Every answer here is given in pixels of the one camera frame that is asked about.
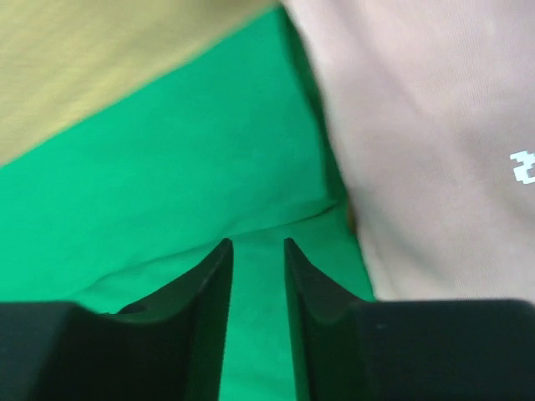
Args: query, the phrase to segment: pink fabric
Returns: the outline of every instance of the pink fabric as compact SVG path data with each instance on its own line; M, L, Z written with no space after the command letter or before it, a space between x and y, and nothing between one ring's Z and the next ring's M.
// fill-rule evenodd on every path
M535 2L283 2L376 296L535 301Z

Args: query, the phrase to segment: white pixelated mark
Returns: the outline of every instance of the white pixelated mark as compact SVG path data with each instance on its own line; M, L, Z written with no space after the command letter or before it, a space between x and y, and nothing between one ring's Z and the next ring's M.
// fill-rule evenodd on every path
M535 153L528 153L527 151L513 153L511 160L522 163L522 165L513 169L518 182L526 185L535 183Z

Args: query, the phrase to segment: white logo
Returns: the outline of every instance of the white logo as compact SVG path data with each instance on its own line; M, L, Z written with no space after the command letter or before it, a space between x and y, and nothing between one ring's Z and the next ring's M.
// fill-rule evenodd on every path
M535 153L528 153L527 151L514 153L511 155L511 160L522 163L522 165L513 169L518 182L523 182L526 185L535 183L535 171L532 175L528 173L530 170L535 170Z

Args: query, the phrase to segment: green surface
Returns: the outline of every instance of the green surface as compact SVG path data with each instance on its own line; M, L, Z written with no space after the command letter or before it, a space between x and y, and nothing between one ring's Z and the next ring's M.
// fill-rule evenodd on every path
M222 400L293 399L283 239L371 298L319 97L281 10L0 171L0 300L99 312L236 264Z

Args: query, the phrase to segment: beige fabric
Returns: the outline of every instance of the beige fabric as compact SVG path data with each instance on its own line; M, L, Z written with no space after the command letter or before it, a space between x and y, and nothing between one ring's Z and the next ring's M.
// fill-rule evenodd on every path
M535 2L285 3L377 297L535 301Z
M0 165L173 69L271 2L3 2Z

